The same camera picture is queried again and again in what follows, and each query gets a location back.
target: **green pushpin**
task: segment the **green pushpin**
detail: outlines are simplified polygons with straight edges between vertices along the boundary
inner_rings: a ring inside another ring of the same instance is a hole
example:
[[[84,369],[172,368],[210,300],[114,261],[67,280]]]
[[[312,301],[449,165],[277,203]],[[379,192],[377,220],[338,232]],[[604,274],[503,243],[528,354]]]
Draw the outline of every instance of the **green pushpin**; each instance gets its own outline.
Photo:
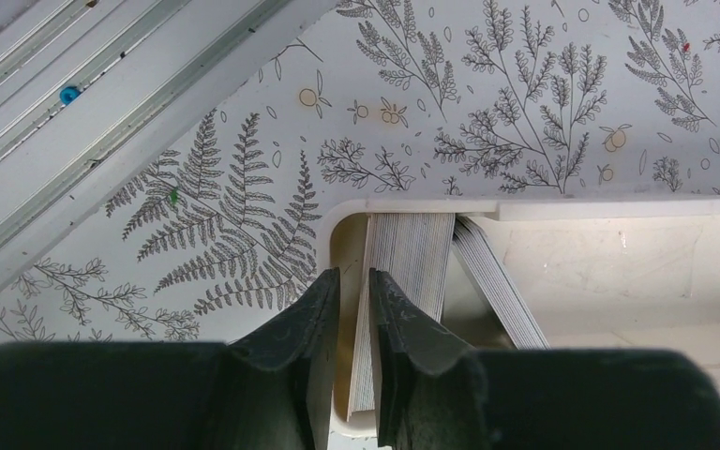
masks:
[[[176,203],[178,203],[178,188],[173,187],[172,192],[170,192],[170,203],[172,206],[175,206]]]

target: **botanical wallpaper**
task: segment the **botanical wallpaper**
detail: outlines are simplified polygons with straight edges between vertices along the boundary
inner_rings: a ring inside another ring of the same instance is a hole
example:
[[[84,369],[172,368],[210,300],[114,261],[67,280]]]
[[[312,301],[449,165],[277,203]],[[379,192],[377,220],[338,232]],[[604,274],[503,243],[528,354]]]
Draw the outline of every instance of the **botanical wallpaper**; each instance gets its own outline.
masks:
[[[0,342],[233,341],[351,199],[623,194],[720,195],[720,0],[341,0],[0,294]]]

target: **blue pushpin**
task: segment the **blue pushpin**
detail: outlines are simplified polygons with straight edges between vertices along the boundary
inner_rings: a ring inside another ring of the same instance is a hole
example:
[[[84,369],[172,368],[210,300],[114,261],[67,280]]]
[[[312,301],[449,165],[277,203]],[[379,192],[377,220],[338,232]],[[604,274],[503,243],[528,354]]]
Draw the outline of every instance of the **blue pushpin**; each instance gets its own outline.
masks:
[[[62,92],[59,93],[59,99],[62,100],[63,104],[69,105],[81,94],[82,92],[78,90],[75,86],[68,86],[65,89],[62,89]]]

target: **black object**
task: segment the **black object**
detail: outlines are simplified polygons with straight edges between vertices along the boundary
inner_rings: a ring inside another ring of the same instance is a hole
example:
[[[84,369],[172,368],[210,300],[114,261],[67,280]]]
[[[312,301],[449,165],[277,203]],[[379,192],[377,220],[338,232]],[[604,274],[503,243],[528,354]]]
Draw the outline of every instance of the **black object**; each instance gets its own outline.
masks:
[[[380,445],[720,450],[720,399],[663,351],[481,351],[371,270]],[[0,450],[325,450],[339,273],[221,343],[0,347]]]
[[[339,303],[335,269],[230,346],[2,346],[0,450],[324,450]]]
[[[476,350],[371,269],[379,445],[720,450],[720,398],[675,352]]]

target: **white plastic tray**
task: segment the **white plastic tray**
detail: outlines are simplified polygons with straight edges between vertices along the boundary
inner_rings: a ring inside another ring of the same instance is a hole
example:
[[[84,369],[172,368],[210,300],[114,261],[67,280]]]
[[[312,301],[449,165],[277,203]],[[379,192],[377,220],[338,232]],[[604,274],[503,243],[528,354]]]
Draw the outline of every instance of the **white plastic tray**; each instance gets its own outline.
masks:
[[[355,201],[325,218],[319,268],[341,268],[333,428],[375,434],[373,412],[346,420],[367,213],[475,216],[552,347],[664,347],[720,388],[720,198],[641,202]],[[442,322],[480,347],[498,343],[489,306],[456,260]]]

